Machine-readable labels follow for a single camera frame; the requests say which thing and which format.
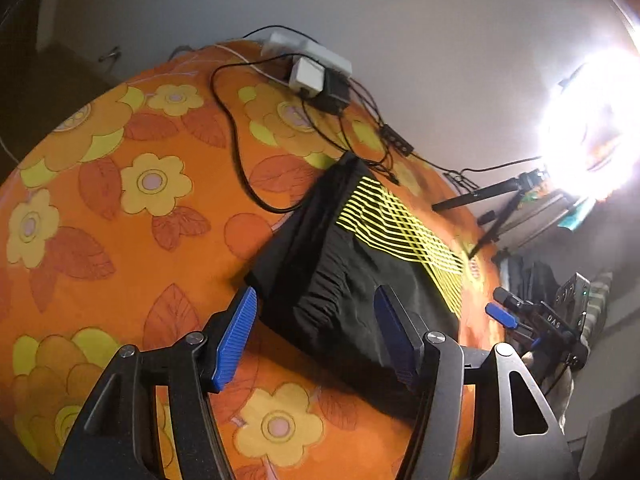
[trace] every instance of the black cloth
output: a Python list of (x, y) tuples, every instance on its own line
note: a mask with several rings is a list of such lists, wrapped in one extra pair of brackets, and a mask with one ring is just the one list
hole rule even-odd
[(363, 176), (372, 178), (351, 153), (329, 168), (260, 252), (246, 281), (262, 299), (260, 318), (267, 326), (379, 410), (412, 418), (418, 399), (391, 367), (374, 292), (391, 285), (405, 309), (453, 338), (458, 319), (422, 264), (373, 249), (335, 223)]
[(558, 282), (551, 266), (545, 262), (526, 262), (522, 256), (509, 257), (510, 292), (521, 300), (553, 305), (558, 292)]

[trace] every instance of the white wall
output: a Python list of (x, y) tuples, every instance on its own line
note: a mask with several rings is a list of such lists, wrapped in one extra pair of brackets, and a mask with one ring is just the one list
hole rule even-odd
[(566, 413), (568, 440), (587, 433), (591, 418), (640, 394), (640, 322), (626, 325), (597, 344), (575, 379)]
[(56, 36), (89, 60), (119, 44), (125, 78), (270, 23), (350, 59), (386, 120), (452, 168), (537, 155), (550, 89), (591, 52), (631, 45), (609, 0), (60, 0)]
[(45, 50), (53, 40), (58, 0), (40, 0), (38, 29), (36, 31), (36, 50)]

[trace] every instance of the white power adapter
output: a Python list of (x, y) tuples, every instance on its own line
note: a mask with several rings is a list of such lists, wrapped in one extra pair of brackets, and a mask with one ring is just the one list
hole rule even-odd
[(289, 88), (295, 93), (305, 91), (308, 97), (315, 97), (324, 88), (324, 67), (306, 57), (298, 58), (291, 70)]

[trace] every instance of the metal screw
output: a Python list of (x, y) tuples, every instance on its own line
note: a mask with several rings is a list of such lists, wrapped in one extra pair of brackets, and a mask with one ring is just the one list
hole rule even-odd
[(204, 336), (202, 332), (189, 332), (184, 339), (190, 345), (197, 345), (204, 341)]
[(509, 357), (510, 355), (513, 355), (513, 346), (508, 343), (498, 343), (495, 346), (495, 351), (501, 356)]
[(118, 355), (120, 357), (131, 357), (136, 353), (136, 347), (133, 345), (124, 345), (118, 350)]
[(427, 334), (427, 339), (432, 342), (434, 345), (437, 345), (439, 343), (444, 343), (446, 337), (442, 332), (429, 332)]

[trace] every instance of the floral pattern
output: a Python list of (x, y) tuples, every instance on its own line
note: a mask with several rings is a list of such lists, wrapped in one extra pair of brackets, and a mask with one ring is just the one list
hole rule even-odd
[(156, 89), (146, 105), (154, 110), (162, 110), (171, 117), (180, 117), (190, 108), (200, 108), (204, 99), (198, 95), (198, 89), (191, 85), (162, 85)]
[(143, 153), (121, 171), (122, 209), (135, 214), (143, 209), (164, 216), (175, 208), (175, 199), (191, 191), (191, 179), (182, 173), (184, 163), (176, 156), (158, 158)]
[(277, 466), (296, 465), (305, 447), (322, 437), (322, 420), (308, 407), (298, 384), (283, 384), (272, 396), (256, 388), (240, 411), (246, 424), (236, 433), (236, 448), (248, 457), (266, 455)]
[(24, 185), (42, 186), (78, 162), (111, 153), (122, 141), (125, 124), (144, 99), (139, 89), (121, 84), (80, 108), (18, 165)]
[[(14, 343), (15, 431), (24, 447), (50, 471), (104, 368), (119, 345), (97, 328), (85, 328), (70, 339), (50, 335), (38, 342), (23, 335)], [(157, 400), (156, 412), (163, 465), (174, 459), (168, 407)]]
[[(322, 139), (309, 123), (298, 97), (267, 83), (241, 88), (238, 96), (251, 120), (249, 130), (260, 142), (280, 146), (316, 168), (325, 168), (340, 157), (340, 150)], [(305, 106), (313, 123), (333, 142), (344, 145), (334, 132), (333, 121), (313, 107)]]
[(12, 211), (6, 243), (9, 263), (22, 260), (25, 267), (33, 269), (44, 258), (45, 242), (56, 234), (60, 224), (60, 214), (49, 205), (49, 199), (49, 191), (41, 189)]
[[(228, 46), (259, 55), (251, 42)], [(231, 59), (212, 46), (117, 86), (63, 121), (0, 189), (0, 418), (49, 470), (118, 345), (160, 348), (201, 329), (287, 219), (257, 208), (235, 174), (228, 119), (209, 88), (212, 71)], [(340, 156), (300, 100), (255, 71), (222, 71), (216, 90), (236, 118), (246, 176), (268, 203), (298, 202)], [(346, 138), (336, 118), (307, 109), (336, 144), (348, 139), (359, 155), (382, 158), (361, 108), (345, 110)], [(452, 250), (472, 244), (471, 214), (430, 211), (450, 193), (436, 173), (391, 157), (401, 185), (381, 182)], [(489, 256), (483, 250), (465, 271), (459, 334), (483, 348), (501, 338), (478, 307), (497, 285)], [(164, 472), (179, 480), (167, 394), (157, 395)], [(239, 480), (336, 470), (346, 480), (391, 479), (411, 433), (260, 322), (235, 377), (209, 399)], [(462, 450), (471, 419), (463, 412)]]

